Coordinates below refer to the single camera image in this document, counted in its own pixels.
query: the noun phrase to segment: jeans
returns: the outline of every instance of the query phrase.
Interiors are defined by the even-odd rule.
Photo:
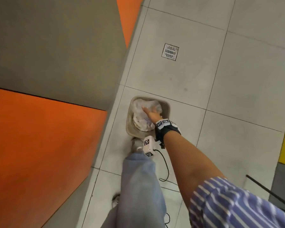
[[[143,152],[132,153],[122,165],[118,205],[110,210],[102,228],[165,227],[165,199],[155,175],[155,163]]]

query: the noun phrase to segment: black pole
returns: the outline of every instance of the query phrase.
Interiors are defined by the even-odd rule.
[[[251,181],[253,181],[255,184],[257,184],[259,187],[261,187],[263,190],[267,191],[268,193],[270,193],[272,196],[274,196],[276,199],[278,199],[280,202],[285,204],[285,200],[282,199],[281,197],[279,197],[278,195],[276,195],[274,192],[272,192],[271,190],[267,189],[265,186],[263,186],[262,184],[260,184],[257,180],[253,179],[252,177],[250,177],[248,174],[246,175],[247,178],[249,178]]]

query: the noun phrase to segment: plastic bag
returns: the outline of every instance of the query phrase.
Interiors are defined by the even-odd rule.
[[[133,123],[134,126],[141,130],[141,131],[151,131],[155,129],[155,125],[150,121],[146,113],[143,111],[142,107],[147,107],[149,110],[153,110],[155,107],[155,110],[158,113],[162,113],[163,110],[161,108],[161,105],[158,101],[152,100],[152,101],[145,101],[143,99],[136,99],[131,104],[131,109],[133,111]]]

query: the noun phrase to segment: hand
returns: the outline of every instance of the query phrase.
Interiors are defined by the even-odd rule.
[[[142,110],[146,113],[146,115],[153,122],[153,124],[155,124],[159,120],[163,119],[163,117],[160,116],[160,114],[158,112],[156,112],[155,107],[153,107],[152,111],[150,111],[146,107],[142,107]]]

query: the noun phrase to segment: forearm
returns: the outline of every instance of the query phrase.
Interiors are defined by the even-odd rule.
[[[198,148],[179,133],[169,131],[164,144],[171,159],[182,198],[189,206],[193,191],[205,180],[224,177],[222,172]]]

